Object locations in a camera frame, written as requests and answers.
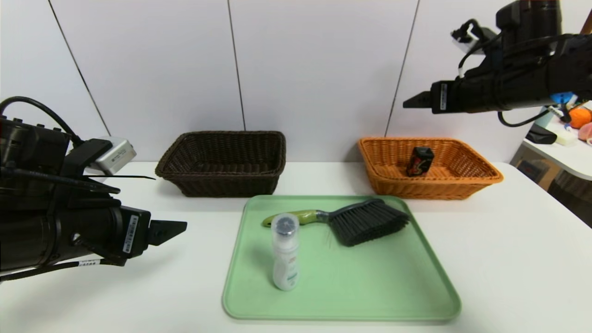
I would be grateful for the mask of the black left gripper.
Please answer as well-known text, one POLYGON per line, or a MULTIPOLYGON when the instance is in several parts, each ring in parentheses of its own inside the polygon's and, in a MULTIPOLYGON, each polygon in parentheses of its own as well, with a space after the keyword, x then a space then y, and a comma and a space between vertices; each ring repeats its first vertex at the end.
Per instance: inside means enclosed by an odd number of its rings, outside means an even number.
POLYGON ((148 244, 159 246, 187 230, 184 221, 150 221, 149 211, 133 207, 64 208, 55 212, 55 255, 78 259, 93 254, 85 244, 101 253, 132 259, 148 244))

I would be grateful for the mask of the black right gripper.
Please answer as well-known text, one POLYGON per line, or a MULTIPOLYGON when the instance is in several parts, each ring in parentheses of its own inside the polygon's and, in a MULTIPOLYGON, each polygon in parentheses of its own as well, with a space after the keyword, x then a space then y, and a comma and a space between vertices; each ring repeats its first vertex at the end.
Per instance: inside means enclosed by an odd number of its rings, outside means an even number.
POLYGON ((431 91, 410 97, 402 107, 431 108, 434 114, 477 112, 482 93, 482 80, 443 80, 433 83, 431 91))

